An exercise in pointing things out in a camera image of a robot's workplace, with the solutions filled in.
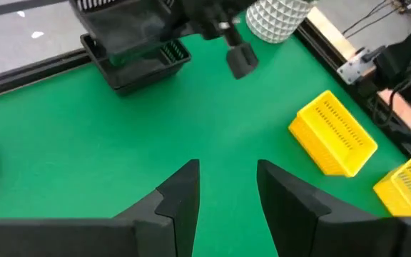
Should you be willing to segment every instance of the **yellow plastic basket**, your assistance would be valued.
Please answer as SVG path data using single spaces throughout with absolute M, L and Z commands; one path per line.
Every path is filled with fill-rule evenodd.
M 326 175 L 356 176 L 377 150 L 375 141 L 330 91 L 302 108 L 289 129 Z
M 394 216 L 411 216 L 411 159 L 386 175 L 374 191 Z

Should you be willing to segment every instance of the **white textured vase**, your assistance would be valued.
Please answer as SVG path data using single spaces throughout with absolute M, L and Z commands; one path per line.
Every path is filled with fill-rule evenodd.
M 280 43 L 297 29 L 315 4 L 316 1 L 260 0 L 248 8 L 247 25 L 260 39 Z

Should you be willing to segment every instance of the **floor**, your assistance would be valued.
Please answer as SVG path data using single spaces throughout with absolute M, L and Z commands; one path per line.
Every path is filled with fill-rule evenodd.
M 0 0 L 7 4 L 17 0 Z M 320 0 L 319 9 L 339 28 L 366 15 L 381 0 Z M 372 21 L 391 11 L 388 6 Z M 404 39 L 411 32 L 411 18 L 398 13 L 352 36 L 356 48 L 377 48 Z M 58 54 L 81 48 L 78 37 L 85 33 L 68 3 L 45 6 L 0 16 L 0 73 Z

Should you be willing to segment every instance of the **green table surface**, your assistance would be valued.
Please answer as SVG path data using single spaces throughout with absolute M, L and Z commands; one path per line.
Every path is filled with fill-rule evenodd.
M 271 45 L 241 32 L 260 65 L 238 81 L 224 40 L 190 36 L 190 63 L 124 98 L 92 64 L 0 96 L 0 218 L 112 217 L 192 158 L 201 160 L 194 256 L 276 256 L 256 184 L 261 158 L 388 216 L 372 186 L 407 158 L 297 38 Z M 379 146 L 354 178 L 324 176 L 288 130 L 327 89 Z

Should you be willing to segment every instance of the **white vase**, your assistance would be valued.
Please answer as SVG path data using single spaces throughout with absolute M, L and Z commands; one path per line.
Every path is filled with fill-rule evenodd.
M 315 4 L 316 1 L 260 0 L 248 8 L 247 25 L 260 39 L 280 43 L 297 29 Z

